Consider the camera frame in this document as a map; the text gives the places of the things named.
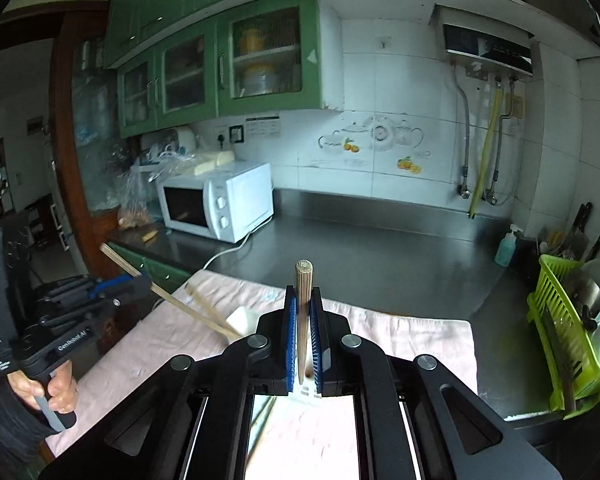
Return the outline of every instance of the wooden stick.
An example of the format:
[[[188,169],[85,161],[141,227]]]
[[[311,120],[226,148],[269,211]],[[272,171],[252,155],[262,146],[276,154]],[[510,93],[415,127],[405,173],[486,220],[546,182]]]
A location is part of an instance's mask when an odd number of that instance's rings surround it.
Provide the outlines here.
[[[296,294],[298,295],[298,381],[304,381],[306,338],[309,332],[309,304],[314,281],[314,266],[308,260],[296,262]]]
[[[184,290],[186,291],[187,294],[192,296],[193,299],[196,300],[197,303],[202,305],[202,308],[204,308],[206,310],[206,313],[209,314],[209,316],[211,316],[212,318],[214,318],[216,320],[218,325],[224,326],[227,330],[231,330],[232,332],[235,332],[234,327],[232,327],[230,324],[228,324],[226,322],[226,319],[224,317],[222,317],[222,314],[220,314],[218,309],[216,309],[216,307],[214,307],[211,303],[209,303],[207,301],[207,299],[198,292],[198,290],[196,289],[195,286],[193,286],[192,283],[187,282],[184,286]],[[235,332],[235,335],[238,338],[240,337],[240,335],[237,332]]]
[[[105,254],[105,256],[108,256],[112,261],[114,261],[116,264],[118,264],[118,266],[120,266],[123,270],[125,270],[132,276],[135,277],[135,276],[140,276],[142,274],[139,270],[137,270],[134,266],[132,266],[128,261],[126,261],[122,256],[120,256],[116,251],[114,251],[107,244],[102,244],[100,246],[100,250]],[[219,333],[227,336],[229,338],[229,341],[235,340],[236,338],[240,337],[235,333],[235,331],[227,330],[223,326],[219,326],[218,324],[214,323],[210,319],[207,319],[206,317],[204,317],[202,314],[199,314],[198,312],[193,310],[191,307],[182,303],[178,298],[174,298],[166,290],[164,290],[160,286],[156,285],[155,283],[151,284],[151,290],[154,291],[158,296],[163,298],[165,301],[168,301],[173,306],[176,306],[177,308],[179,308],[185,314],[191,316],[196,321],[199,321],[200,323],[207,325],[212,330],[215,330],[216,332],[219,332]]]

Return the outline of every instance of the soap dispenser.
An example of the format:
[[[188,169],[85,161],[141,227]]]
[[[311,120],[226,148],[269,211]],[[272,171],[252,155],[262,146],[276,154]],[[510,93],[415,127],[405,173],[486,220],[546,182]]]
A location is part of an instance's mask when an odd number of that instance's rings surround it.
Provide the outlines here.
[[[520,232],[517,225],[511,224],[509,226],[509,232],[504,235],[504,238],[500,241],[498,252],[494,261],[501,267],[509,267],[513,253],[516,251],[516,232]]]

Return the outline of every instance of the cabinet handle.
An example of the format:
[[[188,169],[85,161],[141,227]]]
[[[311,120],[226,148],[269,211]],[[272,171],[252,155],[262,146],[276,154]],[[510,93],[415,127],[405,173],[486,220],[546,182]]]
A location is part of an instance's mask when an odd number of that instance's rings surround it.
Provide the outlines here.
[[[135,35],[126,38],[126,40],[120,41],[120,46],[126,45],[127,43],[131,43],[136,38]]]
[[[157,108],[160,107],[160,101],[158,100],[158,81],[160,81],[160,78],[157,77],[154,80],[154,98],[155,98],[155,106]]]
[[[146,22],[140,29],[147,28],[149,25],[153,25],[154,23],[158,23],[162,21],[162,16],[158,16],[157,18],[152,19],[149,22]]]
[[[146,84],[146,107],[147,108],[151,108],[151,91],[149,90],[149,88],[151,88],[151,83],[153,83],[153,81],[149,81]]]
[[[220,73],[220,88],[224,90],[224,54],[218,58],[218,72]]]

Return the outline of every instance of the metal hose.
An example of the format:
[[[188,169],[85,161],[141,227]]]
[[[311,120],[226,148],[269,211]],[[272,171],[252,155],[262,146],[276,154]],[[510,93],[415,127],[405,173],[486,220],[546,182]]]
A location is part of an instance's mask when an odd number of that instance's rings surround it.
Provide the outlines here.
[[[504,115],[501,115],[498,118],[498,149],[496,150],[496,163],[493,167],[493,176],[491,177],[491,186],[485,192],[485,200],[487,200],[487,202],[489,202],[491,205],[496,205],[498,203],[498,199],[495,197],[495,187],[496,187],[496,182],[498,181],[498,176],[499,176],[498,170],[500,169],[500,154],[502,152],[502,136],[503,136],[502,123],[504,122],[505,119],[510,119],[513,117],[513,91],[516,86],[517,80],[518,80],[518,78],[516,76],[511,76],[509,78],[509,94],[510,94],[509,110],[507,111],[507,113],[505,113]]]
[[[469,198],[470,192],[466,187],[467,176],[469,175],[469,99],[466,97],[466,93],[462,90],[462,87],[458,84],[458,78],[456,77],[456,64],[451,65],[451,71],[454,73],[454,83],[458,89],[458,93],[462,96],[464,101],[464,164],[462,165],[462,184],[458,186],[458,194],[464,198]]]

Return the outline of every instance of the power cord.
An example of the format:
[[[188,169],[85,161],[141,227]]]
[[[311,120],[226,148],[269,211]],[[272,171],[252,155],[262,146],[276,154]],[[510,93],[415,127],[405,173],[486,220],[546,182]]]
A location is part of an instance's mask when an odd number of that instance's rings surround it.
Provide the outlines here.
[[[252,235],[252,234],[254,234],[254,232],[256,232],[261,227],[264,227],[269,222],[271,222],[272,218],[273,218],[273,216],[269,217],[268,220],[264,221],[262,224],[260,224],[258,227],[256,227],[253,231],[248,232],[247,235],[244,237],[244,240],[242,240],[242,243],[239,246],[232,247],[231,249],[227,249],[227,250],[221,251],[218,254],[214,254],[211,258],[209,258],[209,260],[206,262],[206,264],[204,265],[204,267],[202,267],[202,270],[205,270],[209,266],[209,264],[213,260],[215,260],[218,256],[222,256],[223,254],[227,254],[227,253],[235,253],[235,251],[239,251],[241,248],[244,247],[245,243],[247,243],[247,240],[249,239],[249,236]]]

